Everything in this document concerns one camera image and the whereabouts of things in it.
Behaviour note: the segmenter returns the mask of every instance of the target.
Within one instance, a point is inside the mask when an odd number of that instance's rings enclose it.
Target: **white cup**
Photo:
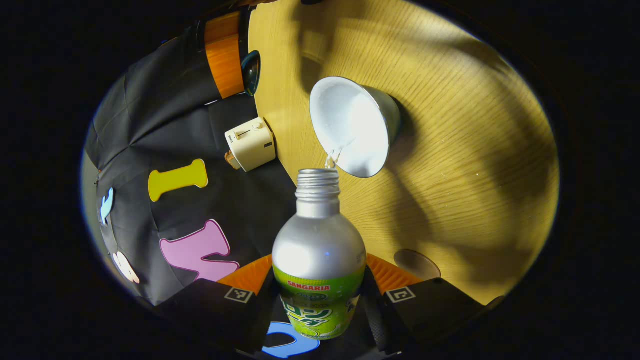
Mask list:
[[[382,170],[400,128],[400,110],[391,96],[330,76],[311,90],[309,108],[323,149],[334,157],[339,153],[338,167],[356,177]]]

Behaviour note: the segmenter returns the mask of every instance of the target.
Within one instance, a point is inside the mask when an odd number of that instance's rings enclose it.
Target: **green label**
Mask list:
[[[273,271],[282,286],[280,299],[293,328],[317,340],[336,338],[347,329],[360,298],[364,266],[353,274],[328,280],[309,280]]]

